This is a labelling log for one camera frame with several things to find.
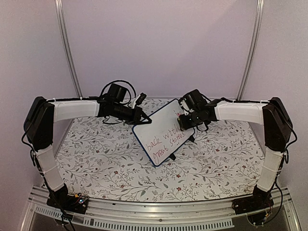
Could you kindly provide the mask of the small blue-framed whiteboard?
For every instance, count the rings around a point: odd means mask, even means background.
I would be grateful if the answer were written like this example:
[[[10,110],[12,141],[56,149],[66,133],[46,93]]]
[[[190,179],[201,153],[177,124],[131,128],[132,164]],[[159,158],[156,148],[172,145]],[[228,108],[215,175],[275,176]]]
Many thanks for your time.
[[[133,134],[155,167],[166,161],[194,134],[192,128],[180,129],[178,117],[183,113],[178,100],[173,99],[149,116],[150,124],[133,126]]]

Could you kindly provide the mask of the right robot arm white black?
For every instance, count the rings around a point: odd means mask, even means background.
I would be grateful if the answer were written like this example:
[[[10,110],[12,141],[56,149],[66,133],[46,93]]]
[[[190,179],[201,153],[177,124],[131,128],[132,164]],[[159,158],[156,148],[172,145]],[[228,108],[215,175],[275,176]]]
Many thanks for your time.
[[[252,196],[233,201],[233,206],[259,210],[271,205],[270,193],[284,162],[289,161],[288,147],[297,141],[293,123],[282,100],[273,97],[268,101],[237,101],[227,98],[207,101],[202,95],[188,93],[179,99],[184,114],[178,117],[181,130],[208,126],[216,121],[243,121],[263,127],[265,159]]]

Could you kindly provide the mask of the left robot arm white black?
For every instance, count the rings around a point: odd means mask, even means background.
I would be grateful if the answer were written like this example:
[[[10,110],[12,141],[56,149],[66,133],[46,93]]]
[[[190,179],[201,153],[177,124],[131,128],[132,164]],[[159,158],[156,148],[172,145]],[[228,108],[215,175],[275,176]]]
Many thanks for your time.
[[[114,117],[130,125],[150,124],[151,119],[141,108],[146,94],[141,93],[131,105],[120,103],[107,95],[88,98],[48,100],[38,96],[32,102],[24,122],[23,144],[30,147],[31,157],[51,200],[61,209],[71,205],[71,196],[55,161],[55,124],[83,117]]]

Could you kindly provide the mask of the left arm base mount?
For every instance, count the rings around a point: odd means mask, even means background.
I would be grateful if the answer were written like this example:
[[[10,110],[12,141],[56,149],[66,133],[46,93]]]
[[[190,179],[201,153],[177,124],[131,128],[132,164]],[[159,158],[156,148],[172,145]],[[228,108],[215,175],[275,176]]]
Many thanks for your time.
[[[70,195],[67,193],[50,193],[47,200],[47,205],[63,209],[65,211],[85,214],[88,208],[89,197],[87,195],[81,195],[78,193],[76,195]]]

